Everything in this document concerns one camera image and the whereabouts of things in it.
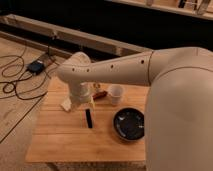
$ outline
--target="table top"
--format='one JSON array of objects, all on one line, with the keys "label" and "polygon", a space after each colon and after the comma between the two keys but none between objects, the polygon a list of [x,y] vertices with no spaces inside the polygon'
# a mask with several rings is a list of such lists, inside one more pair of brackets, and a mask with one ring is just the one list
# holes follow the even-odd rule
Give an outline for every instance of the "table top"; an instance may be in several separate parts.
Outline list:
[{"label": "table top", "polygon": [[127,142],[115,132],[115,113],[125,107],[144,112],[147,87],[123,85],[120,105],[110,105],[108,98],[96,100],[91,111],[93,128],[87,127],[85,108],[65,112],[60,104],[68,96],[68,87],[52,78],[29,146],[27,162],[124,162],[144,161],[144,138]]}]

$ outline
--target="white cup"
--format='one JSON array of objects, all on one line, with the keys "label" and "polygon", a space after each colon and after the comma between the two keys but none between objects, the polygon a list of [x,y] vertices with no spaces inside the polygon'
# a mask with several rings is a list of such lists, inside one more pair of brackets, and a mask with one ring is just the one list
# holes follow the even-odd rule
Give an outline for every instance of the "white cup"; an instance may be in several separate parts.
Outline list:
[{"label": "white cup", "polygon": [[120,85],[112,84],[108,87],[108,98],[113,106],[117,106],[121,100],[124,93],[124,89]]}]

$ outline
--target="black cable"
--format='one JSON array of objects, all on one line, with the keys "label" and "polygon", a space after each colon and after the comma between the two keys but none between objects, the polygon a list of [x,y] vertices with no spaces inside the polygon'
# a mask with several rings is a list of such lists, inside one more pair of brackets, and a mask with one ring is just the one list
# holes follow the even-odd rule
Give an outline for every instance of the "black cable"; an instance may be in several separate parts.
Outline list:
[{"label": "black cable", "polygon": [[[41,82],[41,84],[40,84],[38,87],[36,87],[36,88],[34,88],[34,89],[31,89],[31,90],[28,90],[28,91],[25,91],[24,93],[26,93],[26,92],[32,92],[32,91],[35,91],[35,90],[39,89],[40,87],[42,87],[42,86],[44,85],[44,83],[46,82],[47,77],[48,77],[48,78],[51,78],[51,77],[49,76],[49,73],[50,73],[52,70],[55,70],[55,69],[57,69],[57,67],[50,69],[48,72],[45,72],[45,77],[44,77],[43,81]],[[16,95],[16,97],[17,97],[18,99],[20,99],[20,100],[33,100],[33,99],[36,99],[36,98],[45,96],[45,95],[47,94],[47,92],[44,92],[43,94],[40,94],[40,95],[38,95],[38,96],[34,96],[34,97],[30,97],[30,98],[23,98],[23,97],[20,96],[20,93],[17,92],[17,85],[15,85],[15,89],[14,89],[14,90],[15,90],[15,95]]]},{"label": "black cable", "polygon": [[[45,73],[47,73],[48,75],[50,74],[50,72],[52,72],[53,70],[55,70],[55,69],[57,69],[58,67],[55,67],[55,68],[52,68],[52,69],[50,69],[48,72],[45,72]],[[33,91],[35,91],[35,90],[37,90],[37,89],[39,89],[40,87],[42,87],[43,86],[43,84],[45,83],[45,81],[46,81],[46,78],[51,78],[50,76],[45,76],[44,77],[44,79],[43,79],[43,81],[40,83],[40,85],[39,86],[37,86],[37,87],[35,87],[35,88],[33,88],[33,89],[31,89],[31,90],[27,90],[27,91],[22,91],[22,92],[17,92],[18,93],[18,95],[22,95],[22,94],[26,94],[26,93],[30,93],[30,92],[33,92]],[[11,95],[11,96],[7,96],[7,97],[0,97],[0,100],[3,100],[3,99],[8,99],[8,98],[11,98],[11,97],[15,97],[16,96],[16,94],[15,95]]]},{"label": "black cable", "polygon": [[51,42],[52,41],[54,41],[54,40],[56,40],[57,39],[57,37],[56,36],[53,36],[52,38],[51,38],[51,40],[49,41],[49,43],[48,43],[48,45],[47,45],[47,55],[49,56],[49,59],[54,63],[54,64],[56,64],[56,65],[60,65],[59,63],[57,63],[55,60],[53,60],[51,57],[53,56],[51,53],[50,53],[50,44],[51,44]]},{"label": "black cable", "polygon": [[3,93],[5,93],[5,94],[12,93],[13,91],[15,91],[15,86],[14,86],[14,85],[17,85],[18,82],[21,82],[21,81],[27,81],[27,80],[29,80],[30,78],[33,77],[33,75],[30,74],[29,77],[21,79],[22,76],[24,76],[25,73],[26,73],[26,71],[25,71],[24,73],[22,73],[21,76],[20,76],[17,80],[13,80],[13,81],[9,81],[9,82],[7,82],[7,81],[0,82],[0,84],[5,84],[5,85],[3,86],[3,89],[2,89],[2,90],[3,90]]},{"label": "black cable", "polygon": [[0,144],[11,134],[11,132],[19,125],[21,121],[35,108],[35,106],[43,99],[44,96],[40,97],[32,107],[22,116],[22,118],[10,129],[10,131],[0,140]]}]

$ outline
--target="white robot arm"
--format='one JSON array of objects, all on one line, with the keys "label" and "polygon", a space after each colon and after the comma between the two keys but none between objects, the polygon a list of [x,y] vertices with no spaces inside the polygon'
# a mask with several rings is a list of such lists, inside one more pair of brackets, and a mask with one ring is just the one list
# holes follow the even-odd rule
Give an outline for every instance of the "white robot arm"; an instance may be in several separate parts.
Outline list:
[{"label": "white robot arm", "polygon": [[74,103],[91,100],[87,82],[151,86],[145,109],[148,171],[213,170],[213,53],[196,47],[90,63],[76,53],[58,70]]}]

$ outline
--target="black bowl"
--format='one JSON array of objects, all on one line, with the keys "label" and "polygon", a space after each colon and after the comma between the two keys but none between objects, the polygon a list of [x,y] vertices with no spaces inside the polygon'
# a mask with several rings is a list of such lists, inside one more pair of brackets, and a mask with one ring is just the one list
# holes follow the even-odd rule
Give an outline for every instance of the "black bowl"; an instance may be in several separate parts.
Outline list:
[{"label": "black bowl", "polygon": [[125,140],[138,140],[144,137],[144,115],[134,108],[124,108],[114,117],[114,128]]}]

